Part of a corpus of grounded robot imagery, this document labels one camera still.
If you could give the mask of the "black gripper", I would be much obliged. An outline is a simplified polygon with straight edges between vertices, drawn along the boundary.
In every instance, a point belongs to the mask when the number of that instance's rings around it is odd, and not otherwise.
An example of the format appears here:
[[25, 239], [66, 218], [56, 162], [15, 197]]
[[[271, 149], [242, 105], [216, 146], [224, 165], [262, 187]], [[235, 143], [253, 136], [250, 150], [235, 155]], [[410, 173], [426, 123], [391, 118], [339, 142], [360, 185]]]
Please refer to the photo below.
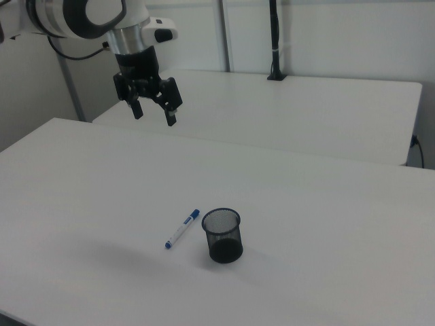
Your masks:
[[[164, 110], [168, 126], [176, 122], [177, 109], [183, 104], [177, 83], [173, 77], [161, 79], [154, 46], [136, 54], [116, 54], [120, 72], [114, 75], [114, 84], [120, 101], [132, 109], [136, 120], [143, 116], [140, 97], [153, 98]], [[137, 89], [133, 82], [147, 82]]]

